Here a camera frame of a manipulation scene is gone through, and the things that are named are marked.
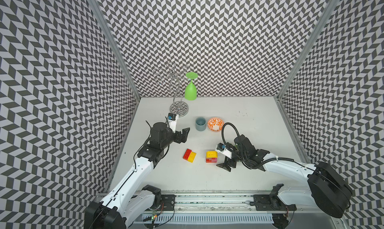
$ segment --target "small dish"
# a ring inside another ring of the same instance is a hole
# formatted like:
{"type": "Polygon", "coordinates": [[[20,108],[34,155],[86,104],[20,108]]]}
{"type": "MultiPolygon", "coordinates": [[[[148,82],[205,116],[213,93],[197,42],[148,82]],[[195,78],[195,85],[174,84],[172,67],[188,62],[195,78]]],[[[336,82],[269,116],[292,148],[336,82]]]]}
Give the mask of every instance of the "small dish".
{"type": "Polygon", "coordinates": [[[223,128],[224,121],[220,119],[219,117],[213,117],[209,119],[207,122],[207,126],[209,130],[212,130],[214,132],[219,132],[221,128],[223,128]]]}

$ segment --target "wire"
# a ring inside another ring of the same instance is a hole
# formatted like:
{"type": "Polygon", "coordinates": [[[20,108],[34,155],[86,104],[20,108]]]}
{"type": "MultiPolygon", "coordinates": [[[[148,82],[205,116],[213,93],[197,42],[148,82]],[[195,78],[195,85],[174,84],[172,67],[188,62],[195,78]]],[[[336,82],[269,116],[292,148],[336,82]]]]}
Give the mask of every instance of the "wire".
{"type": "Polygon", "coordinates": [[[135,155],[139,152],[139,150],[140,150],[141,148],[144,147],[144,145],[146,145],[146,144],[148,143],[150,137],[151,137],[151,133],[149,133],[149,136],[148,136],[148,138],[145,140],[144,144],[143,144],[143,145],[142,145],[142,146],[135,152],[135,154],[133,154],[133,163],[135,163],[135,170],[136,170],[135,155]]]}
{"type": "Polygon", "coordinates": [[[96,219],[99,217],[99,215],[101,215],[103,213],[103,211],[105,210],[105,208],[107,208],[108,204],[112,201],[112,199],[109,200],[109,202],[106,204],[106,206],[101,210],[101,212],[95,217],[95,219],[93,219],[93,222],[91,223],[91,225],[89,226],[88,229],[91,229],[94,222],[96,221],[96,219]]]}
{"type": "Polygon", "coordinates": [[[163,209],[164,209],[164,202],[163,202],[163,205],[161,207],[161,212],[163,212],[163,209]]]}
{"type": "MultiPolygon", "coordinates": [[[[233,153],[233,150],[230,149],[230,148],[228,147],[228,145],[227,145],[227,143],[226,143],[226,141],[225,141],[225,138],[224,138],[224,128],[225,128],[226,125],[232,126],[232,128],[233,128],[233,129],[235,130],[235,132],[236,132],[237,137],[240,137],[240,134],[239,134],[237,128],[236,128],[232,123],[226,122],[226,123],[223,124],[223,127],[222,127],[222,129],[221,129],[221,137],[222,137],[222,139],[223,139],[223,142],[224,142],[225,147],[226,147],[229,151],[231,151],[231,152],[233,153]]],[[[244,151],[244,150],[243,150],[241,143],[238,144],[237,146],[238,146],[238,150],[240,151],[240,160],[242,161],[242,164],[243,164],[246,168],[248,168],[248,169],[255,169],[255,167],[257,166],[257,162],[254,161],[254,160],[251,160],[251,159],[249,158],[247,151],[244,151]]]]}
{"type": "Polygon", "coordinates": [[[145,122],[147,122],[148,126],[152,129],[152,126],[148,123],[148,121],[145,121],[145,122]]]}
{"type": "Polygon", "coordinates": [[[169,222],[170,220],[172,220],[173,216],[175,215],[175,205],[172,205],[171,203],[169,203],[169,204],[173,207],[173,215],[172,215],[172,217],[171,217],[168,221],[164,222],[164,223],[161,224],[161,225],[158,225],[157,227],[166,224],[167,222],[169,222]]]}
{"type": "Polygon", "coordinates": [[[168,124],[168,127],[169,127],[169,121],[168,121],[168,118],[167,117],[165,117],[166,118],[166,124],[168,124]]]}
{"type": "Polygon", "coordinates": [[[291,221],[292,221],[294,215],[295,215],[295,211],[293,211],[293,213],[292,213],[292,217],[291,217],[291,219],[289,220],[287,226],[289,226],[289,224],[291,224],[291,221]]]}
{"type": "Polygon", "coordinates": [[[169,151],[169,145],[168,145],[167,152],[164,154],[164,156],[161,159],[163,159],[167,155],[168,151],[169,151]]]}

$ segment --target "checkered wall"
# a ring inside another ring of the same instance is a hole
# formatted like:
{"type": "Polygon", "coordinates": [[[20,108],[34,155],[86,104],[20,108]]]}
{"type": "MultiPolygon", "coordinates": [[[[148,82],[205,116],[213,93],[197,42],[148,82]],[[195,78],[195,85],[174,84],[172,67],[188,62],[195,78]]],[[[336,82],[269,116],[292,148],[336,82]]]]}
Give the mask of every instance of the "checkered wall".
{"type": "Polygon", "coordinates": [[[384,0],[341,0],[283,98],[312,162],[356,197],[353,228],[384,228],[384,0]]]}
{"type": "Polygon", "coordinates": [[[158,97],[168,61],[199,74],[199,96],[276,95],[329,0],[97,1],[138,92],[158,97]]]}
{"type": "Polygon", "coordinates": [[[0,65],[0,228],[82,228],[137,104],[86,2],[0,0],[0,65]]]}

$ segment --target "white table surface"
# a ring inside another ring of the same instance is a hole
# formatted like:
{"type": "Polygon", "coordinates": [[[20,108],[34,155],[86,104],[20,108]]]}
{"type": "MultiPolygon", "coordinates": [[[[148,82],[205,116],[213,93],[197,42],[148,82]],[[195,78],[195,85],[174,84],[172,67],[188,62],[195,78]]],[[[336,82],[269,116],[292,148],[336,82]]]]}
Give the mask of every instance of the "white table surface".
{"type": "MultiPolygon", "coordinates": [[[[223,142],[221,132],[213,132],[208,128],[200,132],[195,128],[197,117],[202,116],[207,121],[219,117],[224,122],[234,124],[240,135],[248,137],[256,149],[269,150],[279,157],[300,162],[273,97],[199,97],[194,101],[184,101],[189,105],[189,112],[179,118],[176,130],[190,127],[187,142],[173,142],[166,157],[138,189],[150,184],[164,191],[256,191],[271,190],[278,183],[296,184],[276,173],[247,169],[239,162],[231,172],[217,167],[216,163],[206,163],[206,152],[223,142]],[[197,153],[193,163],[182,158],[186,149],[197,153]]],[[[141,99],[110,190],[127,173],[133,164],[133,154],[147,139],[149,126],[145,121],[151,125],[165,122],[171,103],[172,98],[141,99]]],[[[233,143],[235,131],[230,126],[226,126],[224,131],[226,141],[233,143]]],[[[224,162],[224,155],[219,154],[217,162],[224,162]]]]}

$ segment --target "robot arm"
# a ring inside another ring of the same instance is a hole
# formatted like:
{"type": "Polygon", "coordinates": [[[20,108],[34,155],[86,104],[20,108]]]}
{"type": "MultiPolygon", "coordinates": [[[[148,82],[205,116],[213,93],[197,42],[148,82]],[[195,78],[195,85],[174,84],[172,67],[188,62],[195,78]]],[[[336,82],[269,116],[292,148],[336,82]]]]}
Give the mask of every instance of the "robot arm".
{"type": "Polygon", "coordinates": [[[172,142],[184,143],[189,128],[176,131],[179,115],[169,113],[167,124],[158,122],[151,128],[151,137],[139,149],[135,164],[100,203],[90,203],[85,210],[84,228],[126,229],[148,208],[160,206],[161,190],[151,185],[142,188],[133,197],[138,187],[164,157],[164,149],[172,142]]]}
{"type": "MultiPolygon", "coordinates": [[[[226,124],[237,132],[232,124],[226,124]]],[[[294,187],[278,184],[273,188],[271,204],[276,210],[292,204],[317,206],[328,215],[341,218],[350,206],[352,189],[328,163],[306,164],[278,157],[267,150],[255,149],[244,135],[238,134],[234,141],[236,146],[230,143],[217,145],[216,151],[226,156],[224,163],[217,164],[218,167],[230,172],[231,167],[236,168],[236,163],[242,162],[249,169],[278,173],[299,182],[294,187]]]]}

